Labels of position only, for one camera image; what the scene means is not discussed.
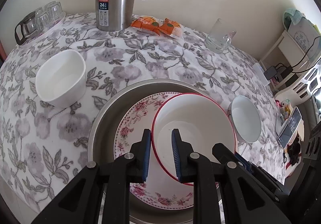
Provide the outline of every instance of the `white box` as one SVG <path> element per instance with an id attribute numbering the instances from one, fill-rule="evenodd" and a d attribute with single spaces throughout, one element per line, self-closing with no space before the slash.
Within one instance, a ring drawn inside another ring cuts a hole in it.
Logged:
<path id="1" fill-rule="evenodd" d="M 268 81 L 264 75 L 264 70 L 263 68 L 261 67 L 261 65 L 256 62 L 252 68 L 254 69 L 256 75 L 258 76 L 258 78 L 260 79 L 261 83 L 264 85 L 264 86 L 268 86 L 270 81 Z"/>
<path id="2" fill-rule="evenodd" d="M 305 53 L 313 44 L 314 39 L 320 36 L 320 34 L 313 27 L 313 24 L 304 17 L 297 25 L 293 25 L 293 23 L 291 23 L 288 29 L 288 33 L 298 43 L 298 45 Z M 307 56 L 310 61 L 313 61 L 321 51 L 320 43 L 320 38 L 316 39 L 314 45 L 308 52 Z"/>

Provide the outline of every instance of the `floral plate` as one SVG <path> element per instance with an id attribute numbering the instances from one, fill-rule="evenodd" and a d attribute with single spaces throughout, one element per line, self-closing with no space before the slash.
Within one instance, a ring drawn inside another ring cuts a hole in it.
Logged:
<path id="1" fill-rule="evenodd" d="M 150 95 L 131 107 L 121 120 L 114 141 L 114 158 L 130 151 L 133 143 L 142 139 L 144 129 L 150 129 L 161 105 L 178 92 L 160 92 Z M 161 168 L 153 149 L 147 180 L 143 184 L 131 183 L 130 191 L 145 203 L 167 210 L 181 210 L 193 206 L 193 186 L 172 179 Z"/>

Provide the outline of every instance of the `table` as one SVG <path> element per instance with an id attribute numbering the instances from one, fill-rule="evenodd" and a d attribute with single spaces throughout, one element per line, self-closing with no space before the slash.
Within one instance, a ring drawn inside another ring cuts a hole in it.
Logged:
<path id="1" fill-rule="evenodd" d="M 236 95 L 250 98 L 262 133 L 256 143 L 238 143 L 239 153 L 284 183 L 283 151 L 275 140 L 277 108 L 252 69 L 256 60 L 233 46 L 213 53 L 204 46 L 205 37 L 189 28 L 184 40 L 135 28 L 103 32 L 96 28 L 95 13 L 82 13 L 68 15 L 30 48 L 16 46 L 0 69 L 0 175 L 39 212 L 86 165 L 89 132 L 104 104 L 133 83 L 170 78 L 203 90 L 225 111 Z M 35 76 L 67 48 L 84 57 L 87 88 L 78 102 L 59 109 L 39 99 Z"/>

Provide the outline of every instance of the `glass cup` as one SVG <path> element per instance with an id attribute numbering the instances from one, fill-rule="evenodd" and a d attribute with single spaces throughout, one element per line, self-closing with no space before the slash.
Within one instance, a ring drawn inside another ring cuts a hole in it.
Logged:
<path id="1" fill-rule="evenodd" d="M 42 7 L 37 8 L 35 12 L 36 12 L 36 15 L 42 13 L 43 12 Z"/>
<path id="2" fill-rule="evenodd" d="M 48 11 L 48 7 L 49 7 L 51 4 L 54 4 L 54 3 L 56 3 L 56 1 L 52 1 L 52 2 L 50 2 L 50 3 L 47 3 L 47 5 L 45 5 L 45 7 L 44 7 L 44 10 L 45 10 L 45 11 Z"/>
<path id="3" fill-rule="evenodd" d="M 48 6 L 49 17 L 52 22 L 58 20 L 62 14 L 61 4 L 60 2 L 53 3 Z"/>
<path id="4" fill-rule="evenodd" d="M 51 27 L 51 20 L 47 12 L 36 15 L 38 35 L 43 34 Z"/>
<path id="5" fill-rule="evenodd" d="M 214 53 L 227 50 L 235 36 L 236 30 L 223 19 L 217 19 L 210 33 L 205 39 L 205 46 Z"/>

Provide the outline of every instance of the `white bowl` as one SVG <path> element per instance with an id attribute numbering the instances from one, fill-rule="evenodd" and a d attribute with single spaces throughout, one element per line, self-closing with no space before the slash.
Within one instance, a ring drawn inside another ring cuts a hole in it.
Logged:
<path id="1" fill-rule="evenodd" d="M 155 115 L 152 126 L 152 146 L 161 167 L 176 178 L 171 133 L 179 129 L 183 141 L 189 142 L 195 152 L 211 161 L 212 147 L 223 143 L 235 152 L 235 133 L 224 110 L 212 99 L 193 93 L 182 93 L 168 99 Z"/>
<path id="2" fill-rule="evenodd" d="M 261 118 L 251 100 L 245 96 L 236 96 L 228 107 L 229 116 L 238 141 L 253 143 L 261 135 Z"/>
<path id="3" fill-rule="evenodd" d="M 36 91 L 42 101 L 67 108 L 86 91 L 85 60 L 75 50 L 64 50 L 47 60 L 36 75 Z"/>

